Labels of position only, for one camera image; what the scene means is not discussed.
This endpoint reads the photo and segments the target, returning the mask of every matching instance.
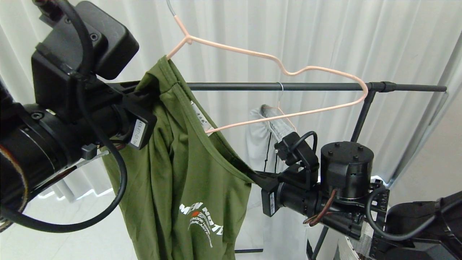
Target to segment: curtain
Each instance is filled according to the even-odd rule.
[[[137,55],[114,82],[139,80],[183,37],[163,0],[92,2],[122,22],[140,44]],[[446,94],[376,95],[359,142],[374,151],[373,175],[386,182],[406,169],[461,88],[461,1],[172,0],[171,4],[191,35],[269,53],[279,57],[289,71],[316,65],[357,75],[365,82],[446,85]],[[40,12],[29,0],[0,0],[0,5],[0,75],[18,102],[33,103],[30,56],[51,29],[38,20]],[[172,60],[187,82],[352,82],[324,72],[288,77],[271,61],[198,43],[184,46]],[[195,95],[221,126],[248,120],[249,111],[262,104],[276,105],[280,93],[209,91]],[[350,102],[359,95],[286,91],[281,108],[293,113]],[[299,133],[316,131],[322,146],[349,140],[360,110],[356,105],[291,120]],[[237,153],[248,160],[245,133],[246,127],[223,131]],[[99,161],[52,187],[58,197],[70,201],[109,189]],[[279,222],[271,224],[274,231],[281,232],[281,223],[298,221],[299,216],[293,214],[275,216]],[[289,227],[281,241],[296,228]],[[296,250],[303,255],[304,248],[299,247],[304,247],[303,241],[265,250],[280,250],[281,254]],[[300,254],[290,253],[288,259],[299,259]]]

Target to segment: white label sticker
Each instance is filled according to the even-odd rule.
[[[269,207],[270,207],[271,215],[273,215],[276,210],[274,207],[274,192],[272,192],[269,195]]]
[[[214,129],[213,126],[208,122],[207,118],[204,116],[202,111],[199,109],[199,107],[197,107],[196,104],[194,104],[193,101],[191,101],[191,106],[193,107],[194,112],[196,113],[196,116],[197,116],[197,118],[199,119],[199,122],[202,125],[202,129],[204,131],[209,131],[209,130]]]
[[[134,146],[140,147],[140,142],[143,137],[145,127],[146,123],[139,119],[136,120],[135,128],[133,129],[132,140],[130,141],[130,143],[132,143]]]

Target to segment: bolt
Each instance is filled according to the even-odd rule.
[[[91,34],[90,34],[90,39],[91,39],[92,41],[95,42],[96,40],[98,40],[98,34],[96,34],[96,33],[91,33]]]
[[[43,118],[43,113],[41,112],[34,112],[32,114],[30,114],[30,116],[35,119],[35,120],[40,120]]]

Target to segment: green shirt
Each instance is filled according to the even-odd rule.
[[[216,125],[172,61],[162,57],[137,89],[145,87],[160,91],[157,124],[142,150],[121,151],[128,186],[120,208],[138,259],[235,259],[253,171],[221,133],[205,133]],[[103,161],[116,191],[117,164]]]

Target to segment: white floor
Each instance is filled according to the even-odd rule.
[[[25,213],[52,223],[76,223],[102,210],[114,194],[86,196],[75,203],[58,201],[55,196],[34,199]],[[236,249],[263,246],[261,207],[250,209],[236,242]],[[260,253],[237,254],[238,260],[258,259]],[[13,225],[0,235],[1,260],[136,260],[132,242],[117,208],[95,226],[69,234],[51,234]]]

